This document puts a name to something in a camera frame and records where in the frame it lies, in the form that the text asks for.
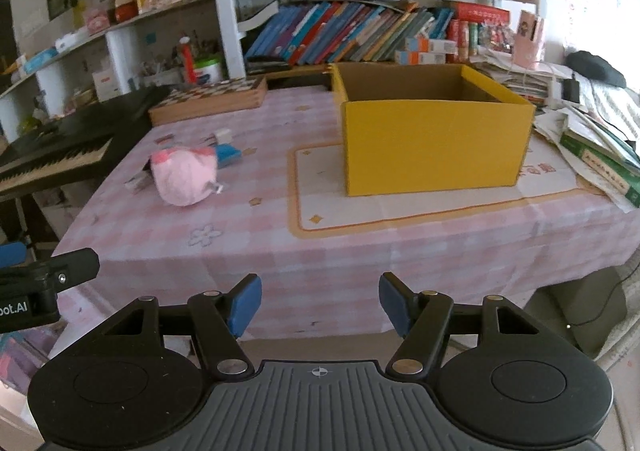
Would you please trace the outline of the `pink plush toy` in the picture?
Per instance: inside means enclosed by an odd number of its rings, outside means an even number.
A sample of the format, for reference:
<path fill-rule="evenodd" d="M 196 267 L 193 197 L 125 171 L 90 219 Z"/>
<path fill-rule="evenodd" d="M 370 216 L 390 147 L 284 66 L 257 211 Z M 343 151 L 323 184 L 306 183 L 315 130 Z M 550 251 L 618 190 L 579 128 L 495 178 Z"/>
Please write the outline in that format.
<path fill-rule="evenodd" d="M 217 177 L 217 154 L 210 146 L 163 148 L 151 155 L 150 167 L 160 198 L 172 206 L 192 206 L 224 189 Z"/>

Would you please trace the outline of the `blue plastic block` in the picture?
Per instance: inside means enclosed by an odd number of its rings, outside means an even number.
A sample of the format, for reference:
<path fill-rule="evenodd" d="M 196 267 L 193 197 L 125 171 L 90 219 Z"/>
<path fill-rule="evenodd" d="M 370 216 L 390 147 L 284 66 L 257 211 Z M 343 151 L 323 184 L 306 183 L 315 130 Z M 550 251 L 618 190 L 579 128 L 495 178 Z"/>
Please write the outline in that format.
<path fill-rule="evenodd" d="M 242 157 L 242 152 L 231 144 L 217 144 L 215 146 L 215 153 L 219 168 L 227 167 Z"/>

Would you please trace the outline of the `white power adapter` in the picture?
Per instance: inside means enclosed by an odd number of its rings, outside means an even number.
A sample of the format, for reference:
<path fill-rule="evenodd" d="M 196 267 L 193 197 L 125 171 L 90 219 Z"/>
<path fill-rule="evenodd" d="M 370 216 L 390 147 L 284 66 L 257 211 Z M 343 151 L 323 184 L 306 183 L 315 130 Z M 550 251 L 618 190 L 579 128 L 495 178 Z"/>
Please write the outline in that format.
<path fill-rule="evenodd" d="M 202 142 L 205 145 L 216 146 L 221 144 L 230 144 L 233 140 L 232 131 L 229 128 L 220 128 L 209 133 Z"/>

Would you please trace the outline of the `pink checkered tablecloth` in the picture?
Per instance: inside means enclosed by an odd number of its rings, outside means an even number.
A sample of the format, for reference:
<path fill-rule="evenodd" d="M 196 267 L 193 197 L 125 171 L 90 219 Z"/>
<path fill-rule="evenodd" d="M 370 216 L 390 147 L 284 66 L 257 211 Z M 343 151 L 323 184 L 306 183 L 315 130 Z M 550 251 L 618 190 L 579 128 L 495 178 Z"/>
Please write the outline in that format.
<path fill-rule="evenodd" d="M 165 146 L 201 146 L 229 129 L 241 158 L 222 191 L 190 207 L 127 182 Z M 58 248 L 89 247 L 98 277 L 62 294 L 64 319 L 84 333 L 130 301 L 182 304 L 207 289 L 262 278 L 253 338 L 371 334 L 390 328 L 378 278 L 459 303 L 512 299 L 626 263 L 639 215 L 588 188 L 559 152 L 534 139 L 518 183 L 349 197 L 337 108 L 320 87 L 271 91 L 256 110 L 152 129 L 105 179 Z"/>

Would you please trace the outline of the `black electronic keyboard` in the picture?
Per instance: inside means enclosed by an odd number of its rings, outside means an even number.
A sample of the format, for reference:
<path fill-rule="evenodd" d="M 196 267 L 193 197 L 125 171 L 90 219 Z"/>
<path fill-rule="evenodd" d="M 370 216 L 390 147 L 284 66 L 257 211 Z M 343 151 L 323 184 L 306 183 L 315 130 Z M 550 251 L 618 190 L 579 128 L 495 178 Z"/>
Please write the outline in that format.
<path fill-rule="evenodd" d="M 167 87 L 91 104 L 12 142 L 1 155 L 1 200 L 103 178 L 152 129 L 149 109 Z"/>

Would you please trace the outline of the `yellow cardboard box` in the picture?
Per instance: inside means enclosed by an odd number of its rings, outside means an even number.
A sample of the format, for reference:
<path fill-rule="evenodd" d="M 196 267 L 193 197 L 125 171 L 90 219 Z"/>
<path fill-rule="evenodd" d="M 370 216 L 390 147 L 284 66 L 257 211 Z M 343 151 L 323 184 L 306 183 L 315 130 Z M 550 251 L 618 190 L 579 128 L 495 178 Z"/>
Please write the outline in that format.
<path fill-rule="evenodd" d="M 335 63 L 349 196 L 512 186 L 534 104 L 464 64 Z"/>

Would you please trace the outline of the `wooden chess board box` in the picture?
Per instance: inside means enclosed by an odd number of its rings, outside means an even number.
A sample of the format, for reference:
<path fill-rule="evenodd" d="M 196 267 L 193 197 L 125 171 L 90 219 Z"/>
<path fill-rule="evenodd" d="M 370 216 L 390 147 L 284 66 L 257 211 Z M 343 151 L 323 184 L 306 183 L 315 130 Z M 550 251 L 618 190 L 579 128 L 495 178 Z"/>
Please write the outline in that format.
<path fill-rule="evenodd" d="M 215 85 L 174 89 L 149 109 L 153 127 L 262 106 L 268 91 L 265 77 L 227 80 Z"/>

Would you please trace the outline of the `white green lidded tub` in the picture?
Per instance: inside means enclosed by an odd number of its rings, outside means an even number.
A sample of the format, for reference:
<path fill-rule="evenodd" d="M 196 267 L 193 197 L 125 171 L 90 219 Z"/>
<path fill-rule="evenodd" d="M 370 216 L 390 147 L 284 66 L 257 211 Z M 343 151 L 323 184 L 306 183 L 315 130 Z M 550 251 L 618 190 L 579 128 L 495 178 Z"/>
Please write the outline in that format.
<path fill-rule="evenodd" d="M 224 80 L 224 69 L 218 55 L 194 62 L 194 74 L 198 85 L 215 85 Z"/>

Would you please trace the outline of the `green thick book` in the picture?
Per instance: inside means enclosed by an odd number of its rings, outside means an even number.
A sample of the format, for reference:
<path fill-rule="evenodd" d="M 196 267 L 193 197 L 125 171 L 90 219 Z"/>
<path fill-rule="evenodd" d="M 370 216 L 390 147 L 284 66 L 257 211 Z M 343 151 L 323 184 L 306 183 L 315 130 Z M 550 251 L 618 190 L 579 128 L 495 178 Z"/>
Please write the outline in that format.
<path fill-rule="evenodd" d="M 560 143 L 597 174 L 612 184 L 635 208 L 639 207 L 639 176 L 605 154 L 563 133 Z"/>

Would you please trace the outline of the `pile of papers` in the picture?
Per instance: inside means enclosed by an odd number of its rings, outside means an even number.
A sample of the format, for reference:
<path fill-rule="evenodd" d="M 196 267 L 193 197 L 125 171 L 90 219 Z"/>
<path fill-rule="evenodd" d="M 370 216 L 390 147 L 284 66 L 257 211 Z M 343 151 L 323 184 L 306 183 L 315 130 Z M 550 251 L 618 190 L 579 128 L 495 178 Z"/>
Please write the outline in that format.
<path fill-rule="evenodd" d="M 558 148 L 578 176 L 621 210 L 637 209 L 560 143 L 566 133 L 639 176 L 639 103 L 633 92 L 592 81 L 566 66 L 520 67 L 498 52 L 475 55 L 471 65 L 536 105 L 534 129 Z"/>

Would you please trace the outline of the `row of leaning books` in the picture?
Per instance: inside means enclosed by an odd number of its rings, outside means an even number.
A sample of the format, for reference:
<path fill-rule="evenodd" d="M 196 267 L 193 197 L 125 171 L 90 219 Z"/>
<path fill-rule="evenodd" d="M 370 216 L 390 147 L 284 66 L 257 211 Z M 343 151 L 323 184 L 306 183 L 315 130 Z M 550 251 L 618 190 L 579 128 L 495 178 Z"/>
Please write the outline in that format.
<path fill-rule="evenodd" d="M 248 63 L 272 62 L 288 67 L 341 62 L 416 64 L 413 52 L 454 51 L 447 29 L 448 8 L 415 2 L 375 3 L 333 0 L 286 4 L 259 27 L 244 52 Z"/>

